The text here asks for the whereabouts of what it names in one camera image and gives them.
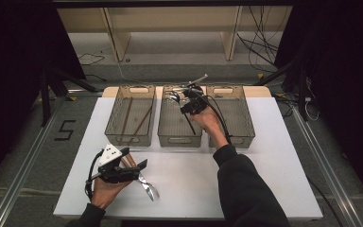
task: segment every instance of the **tabletop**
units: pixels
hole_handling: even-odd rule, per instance
[[[156,89],[160,97],[163,88]],[[288,218],[322,218],[276,101],[269,96],[246,100],[256,135],[249,148],[238,148],[237,152],[252,159]],[[158,130],[161,106],[161,99],[156,101],[153,131]],[[84,184],[95,155],[109,143],[104,130],[114,102],[114,97],[98,99],[54,215],[77,218],[89,202]],[[223,219],[217,191],[218,167],[212,158],[215,150],[209,148],[205,132],[199,148],[162,148],[158,134],[153,132],[149,147],[130,147],[130,152],[137,163],[148,159],[142,173],[161,197],[151,201],[144,188],[133,182],[108,207],[106,218]]]

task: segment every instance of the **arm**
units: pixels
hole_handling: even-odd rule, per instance
[[[290,226],[285,213],[252,161],[237,154],[220,130],[212,109],[191,115],[216,144],[214,159],[219,197],[226,221],[231,226]]]
[[[96,178],[91,203],[87,204],[80,219],[69,221],[66,227],[99,227],[105,215],[105,209],[114,201],[120,191],[130,183],[105,183],[100,178]]]

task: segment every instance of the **cable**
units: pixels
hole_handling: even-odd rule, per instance
[[[293,108],[295,105],[298,104],[297,100],[290,100],[284,96],[279,96],[276,94],[271,94],[271,95],[272,95],[272,97],[274,97],[276,99],[276,102],[283,103],[289,107],[288,110],[284,114],[282,114],[283,119],[293,115]]]
[[[93,189],[92,189],[92,185],[93,185],[93,169],[94,169],[94,165],[96,160],[102,156],[102,153],[104,152],[104,149],[102,149],[94,158],[93,162],[91,163],[91,167],[90,167],[90,172],[88,173],[88,178],[87,181],[85,182],[85,194],[88,196],[88,199],[93,198]]]
[[[256,42],[253,42],[253,41],[249,41],[249,40],[246,40],[246,39],[243,39],[240,37],[240,35],[237,33],[237,36],[240,38],[241,41],[245,41],[245,42],[249,42],[249,43],[253,43],[253,44],[257,44],[257,45],[260,45],[260,46],[263,46],[263,47],[266,47],[264,44],[259,44],[259,43],[256,43]],[[274,46],[273,48],[270,48],[274,51],[277,51],[279,47],[277,46]]]
[[[271,9],[272,9],[272,7],[270,7],[270,9],[268,10],[268,15],[267,15],[266,21],[264,23],[262,23],[260,26],[262,28],[262,35],[264,36],[264,41],[266,41],[267,47],[268,47],[270,53],[272,54],[273,58],[275,59],[276,58],[275,53],[273,53],[272,49],[270,48],[270,44],[267,41],[266,33],[265,33],[265,26],[266,26],[266,24],[268,22],[269,12],[270,12]],[[262,6],[262,13],[264,13],[264,10],[265,10],[265,7]]]
[[[336,211],[335,211],[335,209],[333,208],[333,206],[332,206],[332,204],[328,201],[328,199],[326,199],[326,197],[325,197],[325,195],[322,193],[322,191],[317,187],[317,185],[316,184],[314,184],[312,181],[311,181],[311,179],[307,176],[307,175],[305,175],[305,177],[307,178],[307,180],[317,189],[317,191],[318,192],[320,192],[320,195],[323,197],[323,199],[326,201],[326,203],[328,204],[328,206],[329,206],[329,208],[331,209],[331,211],[332,211],[332,213],[333,213],[333,215],[335,216],[335,218],[336,218],[336,220],[337,220],[337,222],[338,222],[338,225],[340,226],[340,227],[343,227],[343,223],[341,222],[341,220],[340,220],[340,218],[338,217],[338,215],[337,215],[337,213],[336,213]]]
[[[214,101],[214,103],[216,104],[216,107],[218,108],[218,111],[215,109],[215,107],[207,99],[203,98],[203,96],[201,96],[200,94],[196,93],[193,90],[191,90],[191,92],[196,94],[197,97],[201,98],[201,100],[203,100],[215,112],[217,118],[219,119],[220,124],[222,125],[223,131],[225,132],[226,140],[228,141],[229,144],[231,144],[232,141],[231,141],[231,136],[229,135],[228,127],[226,126],[225,119],[223,118],[222,111],[220,110],[220,108],[217,105],[214,98],[211,97],[211,96],[206,96],[206,97],[210,97]]]
[[[278,31],[281,28],[282,24],[285,22],[285,17],[287,16],[287,11],[288,11],[288,7],[285,7],[285,15],[283,16],[282,22],[279,24],[279,26],[276,29],[275,33],[273,33],[273,35],[268,39],[268,41],[270,41],[271,39],[273,39],[273,37],[276,35],[276,33],[278,33]]]
[[[320,112],[318,112],[318,113],[317,113],[317,118],[312,118],[312,117],[311,117],[311,115],[309,114],[308,110],[307,110],[307,105],[308,105],[308,103],[309,103],[309,101],[306,101],[306,102],[305,102],[305,111],[306,111],[306,113],[307,113],[308,117],[309,117],[311,120],[313,120],[313,121],[318,120],[318,118],[320,118]]]
[[[263,59],[264,61],[266,61],[266,62],[268,62],[269,64],[271,64],[271,65],[273,65],[273,66],[275,66],[274,64],[273,64],[273,62],[271,62],[271,61],[269,61],[269,60],[267,60],[265,57],[263,57],[261,54],[259,54],[258,52],[256,52],[255,50],[253,50],[250,46],[247,46],[247,44],[244,42],[244,40],[242,40],[242,38],[240,37],[240,35],[237,33],[237,37],[241,40],[241,42],[243,43],[243,45],[245,45],[248,49],[249,49],[249,51],[251,52],[254,52],[254,54],[256,54],[257,56],[259,56],[261,59]],[[250,53],[249,53],[249,63],[250,63],[250,65],[253,67],[253,68],[255,68],[255,69],[257,69],[257,70],[261,70],[261,71],[264,71],[264,72],[268,72],[268,73],[274,73],[274,72],[272,72],[272,71],[268,71],[268,70],[265,70],[265,69],[259,69],[259,68],[256,68],[253,64],[252,64],[252,62],[251,62],[251,58],[250,58]]]
[[[258,38],[264,42],[264,45],[268,46],[268,42],[267,42],[267,40],[265,39],[264,32],[263,32],[263,31],[261,30],[261,28],[260,28],[260,25],[262,25],[262,19],[263,19],[263,15],[264,15],[264,13],[263,13],[263,7],[261,7],[260,9],[261,9],[261,20],[260,20],[260,24],[258,24],[258,23],[257,23],[257,20],[256,20],[256,18],[255,18],[255,16],[254,16],[254,14],[252,13],[252,9],[251,9],[251,7],[249,7],[250,13],[251,13],[251,15],[252,15],[252,19],[254,20],[255,25],[256,25],[256,27],[257,27],[257,31],[255,32],[255,37],[256,37],[256,36],[258,36]],[[270,59],[271,59],[271,57],[270,57],[270,55],[269,55],[269,53],[268,53],[268,48],[265,48],[265,51],[267,52],[267,55],[268,55],[269,60],[270,60]]]

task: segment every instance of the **human hand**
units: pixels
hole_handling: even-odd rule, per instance
[[[213,139],[216,149],[228,144],[226,137],[220,130],[220,124],[216,113],[211,107],[205,108],[199,114],[190,114],[190,120],[197,122]]]
[[[117,194],[130,183],[105,183],[102,179],[95,178],[91,204],[105,210],[113,202]]]

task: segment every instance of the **black sleeve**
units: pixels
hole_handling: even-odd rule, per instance
[[[99,227],[105,211],[88,203],[80,219],[71,220],[66,227]]]
[[[231,226],[290,226],[285,212],[251,159],[226,145],[214,154],[219,197]]]

